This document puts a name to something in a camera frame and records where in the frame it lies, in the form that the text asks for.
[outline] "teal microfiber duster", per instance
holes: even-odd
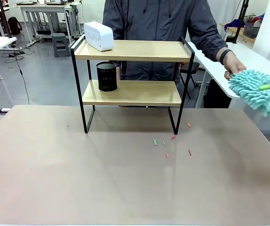
[[[229,83],[230,89],[247,105],[261,111],[265,117],[270,115],[270,89],[260,89],[260,87],[270,84],[270,75],[246,70],[234,74]]]

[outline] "person's arm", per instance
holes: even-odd
[[[205,56],[212,61],[219,61],[222,53],[228,49],[226,42],[219,35],[206,0],[194,1],[188,32],[196,48],[201,49]],[[227,70],[225,73],[227,79],[230,78],[230,72],[238,73],[246,69],[233,52],[226,54],[223,64]]]
[[[123,8],[122,0],[106,0],[103,11],[103,25],[112,28],[115,40],[123,40]],[[120,80],[121,61],[117,64],[117,80]]]

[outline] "white box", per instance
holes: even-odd
[[[83,25],[86,41],[99,51],[114,48],[114,36],[110,27],[97,22],[89,22]]]

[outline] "basket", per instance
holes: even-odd
[[[246,23],[244,28],[244,36],[250,39],[255,39],[260,29],[260,27],[254,27],[253,25],[254,23]]]

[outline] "man's hand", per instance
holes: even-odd
[[[226,54],[223,60],[224,67],[226,68],[225,78],[227,80],[231,79],[231,74],[236,74],[246,70],[247,68],[239,61],[233,52]]]

